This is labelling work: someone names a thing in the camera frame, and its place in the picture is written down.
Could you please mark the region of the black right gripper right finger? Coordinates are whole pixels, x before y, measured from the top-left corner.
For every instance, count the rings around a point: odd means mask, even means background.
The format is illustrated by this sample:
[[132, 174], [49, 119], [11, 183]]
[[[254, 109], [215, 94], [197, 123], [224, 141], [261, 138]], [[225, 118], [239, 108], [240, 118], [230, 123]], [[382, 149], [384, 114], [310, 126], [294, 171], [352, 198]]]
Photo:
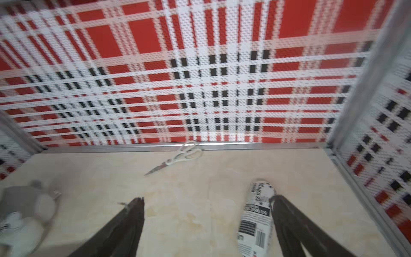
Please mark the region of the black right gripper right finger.
[[352, 257], [349, 250], [325, 233], [283, 195], [269, 200], [277, 238], [283, 256]]

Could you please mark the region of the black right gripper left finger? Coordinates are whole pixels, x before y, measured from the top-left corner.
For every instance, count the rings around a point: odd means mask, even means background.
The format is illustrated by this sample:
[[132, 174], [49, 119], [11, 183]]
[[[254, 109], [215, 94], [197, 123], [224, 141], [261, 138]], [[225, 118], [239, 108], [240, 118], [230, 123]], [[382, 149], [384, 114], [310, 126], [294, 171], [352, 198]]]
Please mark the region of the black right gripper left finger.
[[69, 257], [135, 257], [144, 225], [144, 199], [135, 198]]

